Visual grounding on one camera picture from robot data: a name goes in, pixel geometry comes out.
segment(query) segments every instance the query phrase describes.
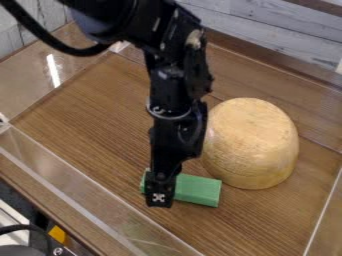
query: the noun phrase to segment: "yellow dome object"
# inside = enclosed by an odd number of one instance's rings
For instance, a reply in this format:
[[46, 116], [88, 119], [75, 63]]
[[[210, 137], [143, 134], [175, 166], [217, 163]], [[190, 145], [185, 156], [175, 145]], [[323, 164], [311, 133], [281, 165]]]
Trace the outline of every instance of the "yellow dome object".
[[202, 163], [211, 175], [243, 189], [265, 189], [291, 175], [299, 153], [294, 123], [271, 103], [238, 98], [210, 112]]

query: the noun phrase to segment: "cable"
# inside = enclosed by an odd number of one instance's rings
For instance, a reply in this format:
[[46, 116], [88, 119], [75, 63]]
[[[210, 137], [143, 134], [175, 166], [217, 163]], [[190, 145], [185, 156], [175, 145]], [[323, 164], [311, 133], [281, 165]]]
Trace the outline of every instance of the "cable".
[[3, 227], [3, 228], [0, 228], [0, 236], [7, 235], [8, 233], [12, 233], [12, 232], [16, 232], [16, 231], [20, 231], [20, 230], [35, 231], [46, 237], [46, 239], [47, 239], [47, 253], [46, 253], [46, 255], [47, 256], [52, 255], [54, 251], [52, 251], [51, 238], [50, 238], [48, 234], [40, 228], [38, 228], [36, 226], [32, 226], [32, 225], [12, 225], [12, 226], [8, 226], [8, 227]]
[[28, 14], [26, 9], [15, 0], [0, 0], [0, 4], [16, 20], [24, 25], [30, 32], [54, 49], [60, 52], [78, 56], [88, 57], [98, 55], [104, 50], [108, 49], [110, 45], [96, 44], [86, 49], [76, 49], [64, 44], [56, 37], [54, 37], [50, 32], [42, 27], [34, 17]]

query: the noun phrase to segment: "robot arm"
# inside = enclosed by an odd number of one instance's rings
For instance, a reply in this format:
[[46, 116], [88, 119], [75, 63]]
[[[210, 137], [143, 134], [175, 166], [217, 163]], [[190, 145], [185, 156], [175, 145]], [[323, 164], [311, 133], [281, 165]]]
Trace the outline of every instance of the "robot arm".
[[99, 43], [90, 49], [59, 42], [14, 0], [0, 4], [46, 43], [68, 54], [94, 55], [120, 40], [143, 50], [151, 78], [147, 111], [154, 118], [146, 202], [171, 207], [182, 163], [201, 156], [207, 126], [207, 105], [201, 99], [211, 92], [214, 79], [201, 20], [174, 0], [59, 1], [72, 9], [87, 37]]

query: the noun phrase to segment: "green sponge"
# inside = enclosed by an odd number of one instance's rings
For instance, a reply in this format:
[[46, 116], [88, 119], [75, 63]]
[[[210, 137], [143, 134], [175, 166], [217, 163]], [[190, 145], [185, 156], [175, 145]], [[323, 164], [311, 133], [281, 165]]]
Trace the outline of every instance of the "green sponge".
[[[221, 187], [221, 180], [179, 174], [177, 177], [175, 200], [218, 207]], [[144, 193], [144, 176], [140, 182], [140, 191]]]

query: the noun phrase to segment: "black cable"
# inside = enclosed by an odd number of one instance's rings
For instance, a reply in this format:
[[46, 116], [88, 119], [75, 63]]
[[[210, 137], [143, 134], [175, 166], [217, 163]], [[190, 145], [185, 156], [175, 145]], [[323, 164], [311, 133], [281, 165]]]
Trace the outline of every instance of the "black cable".
[[51, 256], [54, 251], [52, 251], [52, 242], [51, 242], [51, 237], [48, 236], [48, 234], [36, 226], [32, 225], [12, 225], [8, 227], [2, 227], [0, 228], [0, 236], [7, 235], [8, 233], [16, 232], [16, 231], [22, 231], [22, 230], [31, 230], [35, 231], [38, 233], [40, 233], [46, 239], [47, 239], [47, 256]]
[[22, 5], [15, 0], [0, 0], [0, 4], [16, 20], [23, 24], [28, 31], [54, 49], [62, 51], [66, 54], [88, 57], [102, 53], [108, 49], [110, 45], [96, 44], [86, 49], [76, 49], [64, 44], [59, 39], [56, 39], [50, 32], [42, 27], [34, 17], [24, 10]]

